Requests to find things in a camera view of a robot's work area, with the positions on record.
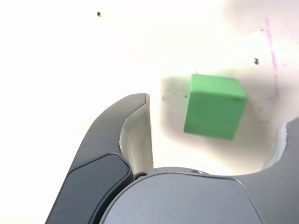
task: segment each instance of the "white surface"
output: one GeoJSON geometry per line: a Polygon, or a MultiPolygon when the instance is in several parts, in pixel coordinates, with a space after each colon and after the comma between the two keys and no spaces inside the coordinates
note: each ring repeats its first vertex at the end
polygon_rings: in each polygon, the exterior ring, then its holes
{"type": "Polygon", "coordinates": [[[278,127],[299,113],[298,9],[291,0],[2,1],[0,223],[43,223],[90,124],[130,93],[151,95],[155,166],[260,170],[278,127]],[[185,84],[161,79],[193,65],[249,93],[237,140],[179,134],[185,84]]]}

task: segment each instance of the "green block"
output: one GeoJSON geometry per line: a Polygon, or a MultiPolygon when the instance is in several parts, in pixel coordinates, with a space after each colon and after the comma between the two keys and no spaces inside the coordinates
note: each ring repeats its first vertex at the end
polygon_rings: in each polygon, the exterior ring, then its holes
{"type": "Polygon", "coordinates": [[[192,74],[184,132],[232,139],[246,102],[236,79],[192,74]]]}

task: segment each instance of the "dark gray plastic part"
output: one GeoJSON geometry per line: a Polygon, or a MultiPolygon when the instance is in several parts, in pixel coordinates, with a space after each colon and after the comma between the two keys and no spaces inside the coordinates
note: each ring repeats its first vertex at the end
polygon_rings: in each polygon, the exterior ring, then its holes
{"type": "Polygon", "coordinates": [[[144,93],[129,95],[94,121],[82,140],[46,224],[97,224],[113,198],[134,181],[131,166],[121,154],[119,139],[126,119],[146,99],[144,93]]]}
{"type": "Polygon", "coordinates": [[[87,224],[106,193],[128,174],[129,167],[116,154],[73,170],[65,179],[47,223],[87,224]]]}
{"type": "Polygon", "coordinates": [[[255,174],[233,176],[246,188],[266,224],[299,223],[299,119],[287,125],[285,152],[255,174]]]}
{"type": "Polygon", "coordinates": [[[261,224],[237,181],[179,173],[140,179],[111,203],[100,224],[261,224]]]}
{"type": "Polygon", "coordinates": [[[119,140],[126,119],[146,103],[145,93],[132,94],[107,108],[90,126],[71,164],[76,169],[107,153],[121,155],[119,140]]]}

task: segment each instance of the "white background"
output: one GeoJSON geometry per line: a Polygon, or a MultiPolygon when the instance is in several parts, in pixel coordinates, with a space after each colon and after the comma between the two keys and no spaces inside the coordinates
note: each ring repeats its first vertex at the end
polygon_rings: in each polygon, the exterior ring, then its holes
{"type": "Polygon", "coordinates": [[[156,167],[260,170],[277,129],[299,113],[298,9],[291,0],[1,1],[0,223],[44,223],[91,123],[131,93],[151,96],[156,167]],[[249,94],[234,141],[182,132],[195,70],[235,77],[249,94]]]}

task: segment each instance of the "pink mark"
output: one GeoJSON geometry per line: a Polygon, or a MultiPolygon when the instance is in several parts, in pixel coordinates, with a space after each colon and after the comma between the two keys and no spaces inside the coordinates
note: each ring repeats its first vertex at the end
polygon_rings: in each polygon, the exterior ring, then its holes
{"type": "Polygon", "coordinates": [[[276,57],[273,51],[273,40],[270,32],[270,23],[268,18],[265,18],[265,23],[266,23],[266,34],[269,42],[269,47],[271,49],[271,57],[272,57],[272,65],[273,65],[273,70],[274,70],[274,88],[275,88],[275,95],[276,97],[279,96],[279,90],[278,90],[278,68],[277,68],[277,63],[276,63],[276,57]]]}

